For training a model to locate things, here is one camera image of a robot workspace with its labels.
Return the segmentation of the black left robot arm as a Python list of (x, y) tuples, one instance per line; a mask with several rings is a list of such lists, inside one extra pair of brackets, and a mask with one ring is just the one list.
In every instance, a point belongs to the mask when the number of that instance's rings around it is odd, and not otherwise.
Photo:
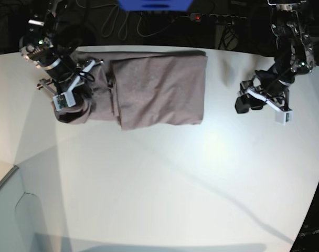
[(289, 112), (289, 88), (295, 77), (315, 67), (314, 44), (306, 26), (306, 1), (268, 1), (270, 26), (276, 37), (277, 55), (268, 70), (257, 70), (242, 81), (235, 103), (238, 114), (269, 105), (277, 112)]

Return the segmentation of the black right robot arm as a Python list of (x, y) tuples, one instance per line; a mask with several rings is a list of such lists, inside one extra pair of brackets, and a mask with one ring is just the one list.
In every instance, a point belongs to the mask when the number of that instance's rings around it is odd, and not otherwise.
[(27, 33), (20, 52), (38, 69), (44, 70), (56, 86), (64, 85), (72, 77), (93, 82), (92, 74), (71, 58), (71, 54), (82, 44), (82, 32), (89, 19), (90, 1), (85, 2), (80, 23), (71, 31), (58, 32), (59, 17), (67, 9), (68, 1), (32, 1)]

